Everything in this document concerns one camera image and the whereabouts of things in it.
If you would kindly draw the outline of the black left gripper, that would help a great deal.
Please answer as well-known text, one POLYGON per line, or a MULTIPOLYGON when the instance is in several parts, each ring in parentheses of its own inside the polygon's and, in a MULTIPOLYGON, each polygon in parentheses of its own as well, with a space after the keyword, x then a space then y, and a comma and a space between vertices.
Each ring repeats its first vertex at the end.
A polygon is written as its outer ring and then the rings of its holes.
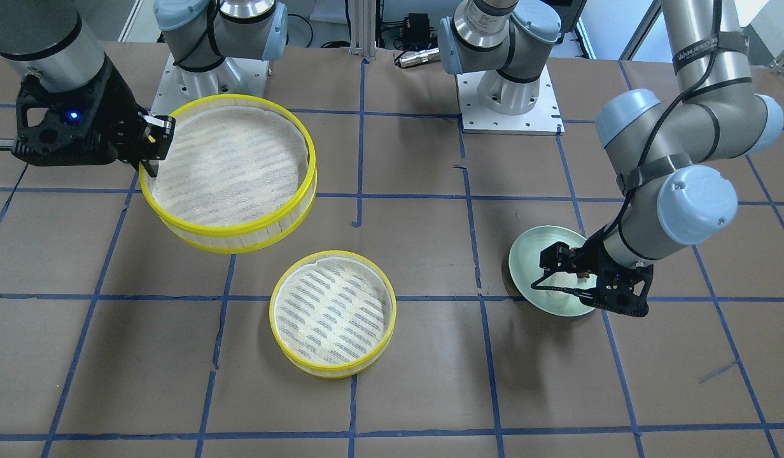
POLYGON ((531 283, 541 300, 579 300, 581 304, 617 313, 645 317, 648 315, 648 291, 654 268, 627 268, 608 255, 604 247, 604 231, 589 237, 582 247, 570 247, 558 241, 540 252, 540 278, 531 283), (558 272, 593 274, 596 286, 590 289, 555 286, 558 272))

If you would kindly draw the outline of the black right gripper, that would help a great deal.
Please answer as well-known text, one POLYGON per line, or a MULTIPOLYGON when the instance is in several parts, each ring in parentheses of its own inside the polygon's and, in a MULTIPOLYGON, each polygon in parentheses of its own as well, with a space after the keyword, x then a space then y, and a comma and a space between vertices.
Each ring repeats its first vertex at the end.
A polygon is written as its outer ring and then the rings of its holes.
POLYGON ((17 135, 11 153, 38 167, 107 165, 121 160, 156 179, 176 130, 169 115, 146 114, 115 64, 105 58, 78 89, 51 92, 30 67, 17 95, 17 135))

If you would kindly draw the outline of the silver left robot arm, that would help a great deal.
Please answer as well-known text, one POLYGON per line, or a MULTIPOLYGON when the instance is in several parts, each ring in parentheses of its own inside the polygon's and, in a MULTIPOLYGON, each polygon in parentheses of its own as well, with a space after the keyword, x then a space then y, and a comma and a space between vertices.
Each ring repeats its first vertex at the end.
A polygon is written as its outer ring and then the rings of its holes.
MULTIPOLYGON (((636 89, 607 102, 596 117, 624 196, 619 214, 579 247, 563 230, 541 226, 509 255, 523 298, 560 314, 564 305, 626 316, 648 314, 657 261, 712 237, 736 216, 729 180, 707 166, 776 142, 783 112, 753 91, 747 38, 733 3, 662 1, 680 93, 668 106, 636 89)), ((558 15, 517 1, 464 1, 437 30, 442 66, 479 73, 477 101, 503 116, 529 112, 558 15)))

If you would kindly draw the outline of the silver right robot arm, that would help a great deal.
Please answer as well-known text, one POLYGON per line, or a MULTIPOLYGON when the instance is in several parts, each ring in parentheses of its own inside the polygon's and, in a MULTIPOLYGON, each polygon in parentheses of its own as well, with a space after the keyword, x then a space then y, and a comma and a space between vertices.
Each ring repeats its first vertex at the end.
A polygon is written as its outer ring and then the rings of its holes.
MULTIPOLYGON (((279 1, 156 1, 153 12, 189 98, 241 86, 233 60, 279 60, 288 12, 279 1)), ((176 120, 137 104, 69 1, 0 1, 0 56, 22 78, 17 133, 0 151, 37 167, 119 160, 150 177, 176 120)))

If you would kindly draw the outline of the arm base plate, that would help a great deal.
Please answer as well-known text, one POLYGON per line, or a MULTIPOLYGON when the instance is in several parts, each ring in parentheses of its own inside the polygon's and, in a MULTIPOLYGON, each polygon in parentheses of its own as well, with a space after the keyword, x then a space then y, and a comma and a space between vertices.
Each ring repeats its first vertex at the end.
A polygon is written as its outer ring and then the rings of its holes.
POLYGON ((461 122, 466 134, 555 135, 564 132, 563 117, 549 70, 538 80, 517 83, 496 71, 455 76, 461 122))
POLYGON ((168 115, 177 108, 211 95, 252 95, 262 97, 270 74, 270 61, 227 58, 217 69, 189 72, 166 61, 150 111, 168 115))

